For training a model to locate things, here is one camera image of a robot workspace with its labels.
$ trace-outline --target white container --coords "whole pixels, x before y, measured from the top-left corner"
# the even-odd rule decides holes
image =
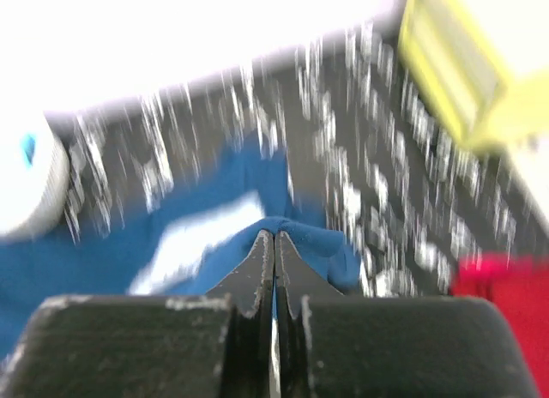
[[[1,125],[0,242],[37,238],[63,214],[69,159],[41,112],[17,108]],[[25,150],[25,139],[33,150]]]

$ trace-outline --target red cloth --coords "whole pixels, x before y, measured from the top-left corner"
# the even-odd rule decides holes
[[[549,397],[549,268],[532,258],[483,254],[465,259],[451,293],[492,301],[513,328],[542,396]]]

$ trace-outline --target blue cloth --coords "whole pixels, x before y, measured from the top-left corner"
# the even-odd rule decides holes
[[[33,311],[50,296],[66,293],[124,294],[153,258],[160,237],[175,220],[233,202],[256,190],[267,218],[245,228],[205,254],[197,277],[168,293],[202,295],[216,286],[248,254],[257,233],[287,231],[300,255],[337,287],[354,286],[359,258],[341,232],[324,229],[321,208],[296,208],[287,189],[282,152],[264,159],[257,137],[239,151],[226,148],[214,173],[199,184],[180,187],[151,214],[134,214],[107,238],[92,227],[74,244],[66,227],[26,243],[0,246],[0,357],[9,353]]]

